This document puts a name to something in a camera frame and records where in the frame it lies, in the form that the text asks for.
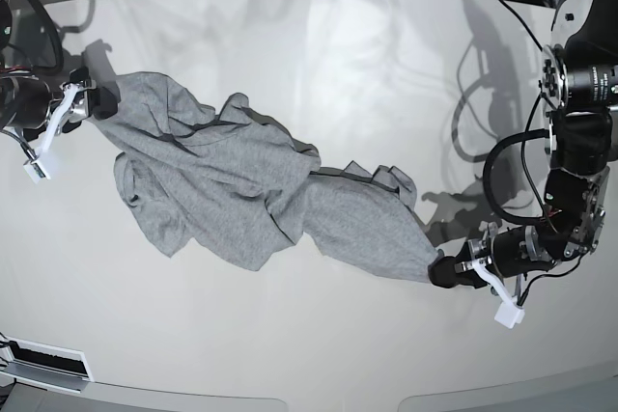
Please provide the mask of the grey t-shirt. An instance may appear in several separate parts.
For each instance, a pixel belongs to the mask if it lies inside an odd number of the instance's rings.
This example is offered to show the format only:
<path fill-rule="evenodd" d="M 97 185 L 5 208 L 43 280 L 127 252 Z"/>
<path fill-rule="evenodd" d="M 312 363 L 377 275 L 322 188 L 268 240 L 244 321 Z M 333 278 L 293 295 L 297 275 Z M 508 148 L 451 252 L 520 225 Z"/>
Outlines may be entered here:
<path fill-rule="evenodd" d="M 303 238 L 378 277 L 427 282 L 438 252 L 419 224 L 413 180 L 397 167 L 325 167 L 316 147 L 255 112 L 246 95 L 220 109 L 171 77 L 120 76 L 117 112 L 98 122 L 119 150 L 117 191 L 165 256 L 196 241 L 257 271 Z"/>

